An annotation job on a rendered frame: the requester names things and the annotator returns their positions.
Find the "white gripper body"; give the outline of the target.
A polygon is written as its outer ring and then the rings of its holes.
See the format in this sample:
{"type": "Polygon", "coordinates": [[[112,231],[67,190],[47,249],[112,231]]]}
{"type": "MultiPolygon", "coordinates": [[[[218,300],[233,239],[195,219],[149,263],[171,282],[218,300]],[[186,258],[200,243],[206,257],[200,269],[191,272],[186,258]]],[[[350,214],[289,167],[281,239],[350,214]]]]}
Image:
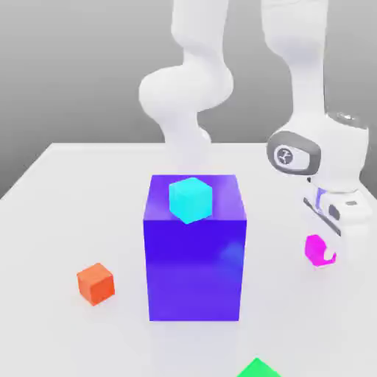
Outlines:
{"type": "Polygon", "coordinates": [[[325,244],[322,254],[345,253],[345,196],[304,196],[304,236],[318,236],[325,244]]]}

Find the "small magenta cube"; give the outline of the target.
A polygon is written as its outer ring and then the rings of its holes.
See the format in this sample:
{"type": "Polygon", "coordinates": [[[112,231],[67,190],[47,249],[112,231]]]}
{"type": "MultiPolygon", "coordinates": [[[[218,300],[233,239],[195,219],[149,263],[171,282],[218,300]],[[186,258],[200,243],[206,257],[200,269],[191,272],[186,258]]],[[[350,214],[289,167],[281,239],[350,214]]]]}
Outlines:
{"type": "Polygon", "coordinates": [[[332,265],[337,260],[337,254],[317,234],[306,237],[305,256],[317,268],[332,265]]]}

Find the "small cyan cube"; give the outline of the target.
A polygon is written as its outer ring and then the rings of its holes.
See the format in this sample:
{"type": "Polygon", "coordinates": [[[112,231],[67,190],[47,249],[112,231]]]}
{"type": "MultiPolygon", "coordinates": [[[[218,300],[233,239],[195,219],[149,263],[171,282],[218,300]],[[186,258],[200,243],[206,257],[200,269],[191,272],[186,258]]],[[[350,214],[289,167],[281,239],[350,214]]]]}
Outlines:
{"type": "Polygon", "coordinates": [[[196,177],[169,185],[169,210],[184,224],[205,219],[213,212],[213,189],[196,177]]]}

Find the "small green cube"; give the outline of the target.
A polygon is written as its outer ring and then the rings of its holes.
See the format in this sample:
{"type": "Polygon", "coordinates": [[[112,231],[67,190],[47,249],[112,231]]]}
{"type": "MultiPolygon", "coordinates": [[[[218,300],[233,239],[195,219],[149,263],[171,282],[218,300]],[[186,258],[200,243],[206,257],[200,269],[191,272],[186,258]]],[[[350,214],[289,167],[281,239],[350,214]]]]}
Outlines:
{"type": "Polygon", "coordinates": [[[281,375],[259,358],[254,358],[237,377],[281,377],[281,375]]]}

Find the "small orange cube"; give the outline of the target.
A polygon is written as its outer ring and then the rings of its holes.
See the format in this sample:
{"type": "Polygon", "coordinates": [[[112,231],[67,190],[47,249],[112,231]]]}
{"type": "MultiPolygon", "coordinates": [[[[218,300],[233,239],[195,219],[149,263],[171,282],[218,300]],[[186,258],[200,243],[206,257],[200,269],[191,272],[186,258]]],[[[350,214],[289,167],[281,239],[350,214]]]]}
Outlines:
{"type": "Polygon", "coordinates": [[[80,294],[92,305],[98,305],[115,295],[113,274],[96,263],[77,273],[80,294]]]}

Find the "large purple box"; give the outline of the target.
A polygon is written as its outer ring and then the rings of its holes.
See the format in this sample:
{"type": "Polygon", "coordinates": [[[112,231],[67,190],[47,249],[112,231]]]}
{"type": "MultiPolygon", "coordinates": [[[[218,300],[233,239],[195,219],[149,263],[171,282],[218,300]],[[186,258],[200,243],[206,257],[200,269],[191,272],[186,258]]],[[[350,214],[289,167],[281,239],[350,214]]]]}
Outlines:
{"type": "Polygon", "coordinates": [[[151,177],[143,218],[151,321],[237,321],[247,215],[235,175],[200,175],[213,189],[212,215],[186,225],[169,210],[169,185],[151,177]]]}

